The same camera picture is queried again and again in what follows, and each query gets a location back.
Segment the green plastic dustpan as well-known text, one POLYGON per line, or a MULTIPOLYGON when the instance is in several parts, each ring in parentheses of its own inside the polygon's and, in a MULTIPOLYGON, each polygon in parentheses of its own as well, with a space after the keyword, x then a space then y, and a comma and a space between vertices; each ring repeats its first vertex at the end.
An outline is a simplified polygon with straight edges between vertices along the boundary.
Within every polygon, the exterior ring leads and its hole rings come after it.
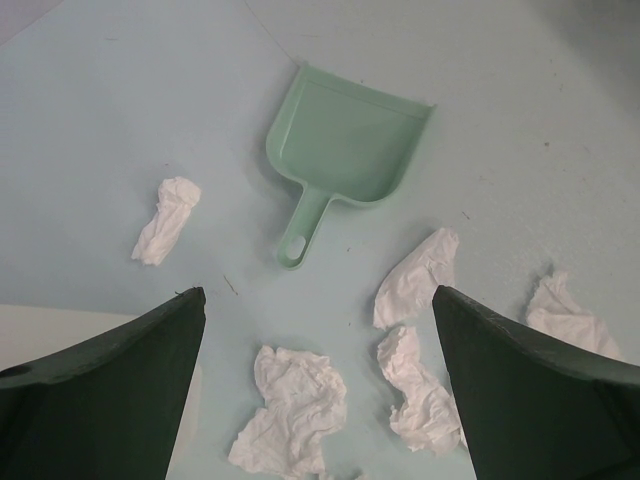
POLYGON ((401 184, 434 108, 309 64, 300 66, 266 137, 266 156, 302 194, 278 246, 300 267, 328 206, 374 205, 401 184))

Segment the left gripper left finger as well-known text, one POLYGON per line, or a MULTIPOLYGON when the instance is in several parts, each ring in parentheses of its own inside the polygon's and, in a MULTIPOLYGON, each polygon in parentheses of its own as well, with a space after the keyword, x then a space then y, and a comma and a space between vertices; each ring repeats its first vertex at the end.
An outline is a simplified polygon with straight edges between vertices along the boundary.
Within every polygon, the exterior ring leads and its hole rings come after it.
POLYGON ((163 479, 204 328, 196 287, 1 373, 4 479, 163 479))

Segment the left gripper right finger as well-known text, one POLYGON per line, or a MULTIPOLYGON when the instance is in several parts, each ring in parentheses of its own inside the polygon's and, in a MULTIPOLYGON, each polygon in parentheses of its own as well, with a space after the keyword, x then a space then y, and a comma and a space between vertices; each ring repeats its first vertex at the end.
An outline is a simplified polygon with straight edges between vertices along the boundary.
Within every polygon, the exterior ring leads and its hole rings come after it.
POLYGON ((638 366, 512 321, 452 287, 438 287, 432 305, 477 478, 638 478, 638 366))

